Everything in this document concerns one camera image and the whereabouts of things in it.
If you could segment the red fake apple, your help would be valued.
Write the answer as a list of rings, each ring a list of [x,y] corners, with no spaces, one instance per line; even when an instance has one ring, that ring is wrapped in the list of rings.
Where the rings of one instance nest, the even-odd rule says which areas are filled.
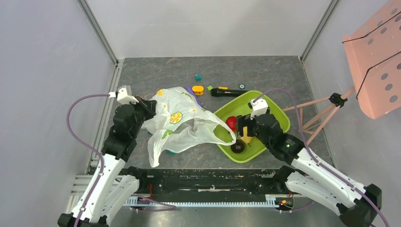
[[[226,119],[226,125],[234,132],[237,131],[237,117],[230,116]]]

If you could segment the yellow fake pear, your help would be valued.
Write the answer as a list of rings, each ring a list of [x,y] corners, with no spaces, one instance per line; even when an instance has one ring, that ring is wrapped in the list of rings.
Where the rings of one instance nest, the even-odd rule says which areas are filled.
[[[242,136],[239,136],[239,139],[245,144],[249,144],[252,141],[253,137],[248,135],[247,126],[242,128]]]

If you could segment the dark purple fake fruit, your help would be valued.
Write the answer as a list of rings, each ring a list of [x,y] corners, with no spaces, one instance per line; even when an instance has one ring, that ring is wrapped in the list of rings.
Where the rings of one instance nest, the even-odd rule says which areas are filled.
[[[230,148],[232,152],[240,154],[245,151],[246,143],[241,139],[237,139],[235,143],[230,146]]]

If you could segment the white plastic bag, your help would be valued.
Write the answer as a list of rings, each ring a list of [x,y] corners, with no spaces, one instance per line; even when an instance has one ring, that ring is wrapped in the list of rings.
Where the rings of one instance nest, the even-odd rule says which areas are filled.
[[[156,115],[142,125],[152,135],[148,141],[151,167],[159,166],[165,150],[181,153],[204,143],[231,146],[236,142],[233,130],[184,88],[160,89],[151,99],[157,103]]]

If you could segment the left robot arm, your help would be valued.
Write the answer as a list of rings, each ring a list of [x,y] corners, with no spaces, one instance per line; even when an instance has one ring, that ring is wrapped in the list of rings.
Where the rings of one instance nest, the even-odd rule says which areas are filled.
[[[148,188],[144,170],[124,167],[143,123],[156,115],[155,100],[137,100],[116,108],[96,171],[73,210],[60,215],[58,226],[108,227],[132,194]]]

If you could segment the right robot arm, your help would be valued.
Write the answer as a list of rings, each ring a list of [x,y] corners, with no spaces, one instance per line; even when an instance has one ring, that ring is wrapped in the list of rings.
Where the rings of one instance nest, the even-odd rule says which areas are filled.
[[[274,157],[287,163],[274,175],[279,193],[299,193],[327,207],[348,227],[369,227],[382,205],[382,191],[351,179],[319,158],[302,140],[285,133],[276,118],[237,116],[239,136],[257,138]]]

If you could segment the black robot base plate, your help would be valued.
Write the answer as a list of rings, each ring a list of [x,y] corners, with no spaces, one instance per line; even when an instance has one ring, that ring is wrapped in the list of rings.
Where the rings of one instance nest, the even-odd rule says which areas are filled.
[[[124,168],[120,176],[139,181],[138,193],[239,192],[249,195],[287,194],[285,182],[295,169],[139,169]]]

